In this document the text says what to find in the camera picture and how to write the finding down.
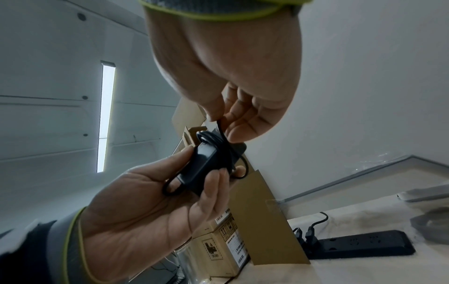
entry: ceiling light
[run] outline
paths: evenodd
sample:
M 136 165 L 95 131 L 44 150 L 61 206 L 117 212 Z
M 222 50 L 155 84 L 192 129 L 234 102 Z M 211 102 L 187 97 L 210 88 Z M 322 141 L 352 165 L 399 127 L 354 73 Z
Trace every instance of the ceiling light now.
M 114 78 L 116 65 L 111 62 L 101 61 L 103 64 L 103 77 L 101 80 L 101 107 L 100 107 L 100 131 L 98 137 L 97 173 L 104 170 L 106 159 L 106 147 L 108 142 L 109 120 L 112 108 L 112 92 L 114 90 Z

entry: black power adapter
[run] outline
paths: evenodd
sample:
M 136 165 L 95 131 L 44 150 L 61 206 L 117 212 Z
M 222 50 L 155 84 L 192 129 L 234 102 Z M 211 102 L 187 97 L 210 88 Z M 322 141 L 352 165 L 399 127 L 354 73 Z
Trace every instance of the black power adapter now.
M 233 177 L 242 179 L 248 175 L 248 163 L 242 157 L 246 150 L 245 143 L 231 144 L 220 128 L 220 122 L 217 122 L 218 131 L 201 131 L 196 136 L 201 142 L 195 147 L 195 151 L 189 163 L 176 176 L 181 185 L 173 192 L 168 192 L 168 185 L 174 179 L 168 180 L 162 187 L 162 193 L 166 196 L 173 196 L 190 190 L 200 196 L 204 190 L 204 180 L 207 174 L 216 169 L 226 168 L 229 174 L 235 170 L 235 163 L 242 159 L 246 172 L 242 177 Z

